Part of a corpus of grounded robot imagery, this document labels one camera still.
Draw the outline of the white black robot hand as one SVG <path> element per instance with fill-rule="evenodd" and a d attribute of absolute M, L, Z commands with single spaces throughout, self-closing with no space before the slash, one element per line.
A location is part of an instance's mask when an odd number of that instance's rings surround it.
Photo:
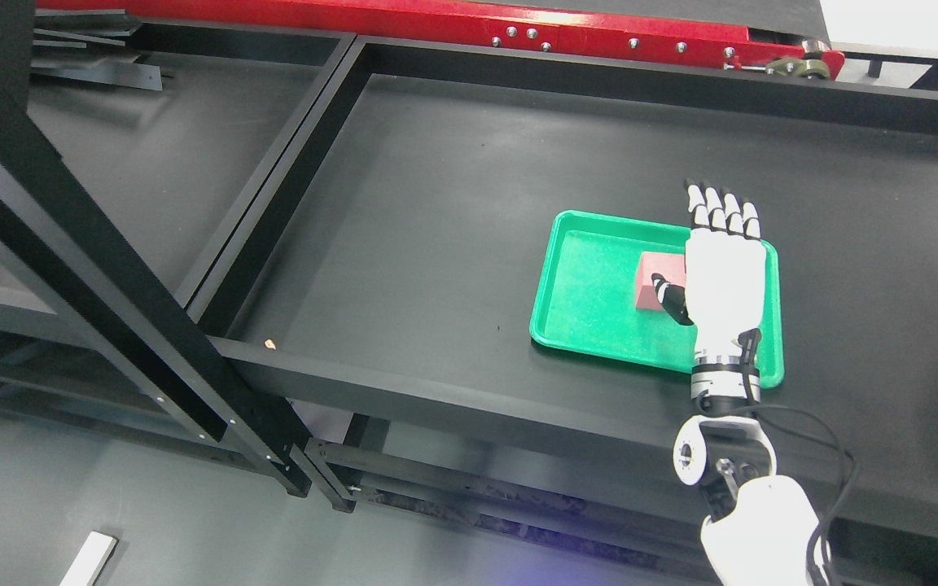
<path fill-rule="evenodd" d="M 687 283 L 670 285 L 655 274 L 658 298 L 676 322 L 695 327 L 695 363 L 738 363 L 739 338 L 759 329 L 765 308 L 767 249 L 758 208 L 699 181 L 686 181 L 685 189 Z"/>

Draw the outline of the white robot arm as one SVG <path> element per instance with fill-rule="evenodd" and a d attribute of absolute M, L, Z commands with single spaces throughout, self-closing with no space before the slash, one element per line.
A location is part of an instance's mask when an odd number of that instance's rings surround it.
<path fill-rule="evenodd" d="M 781 474 L 759 422 L 758 370 L 747 357 L 710 355 L 690 374 L 695 414 L 673 443 L 673 468 L 708 506 L 699 538 L 723 585 L 826 585 L 818 518 Z"/>

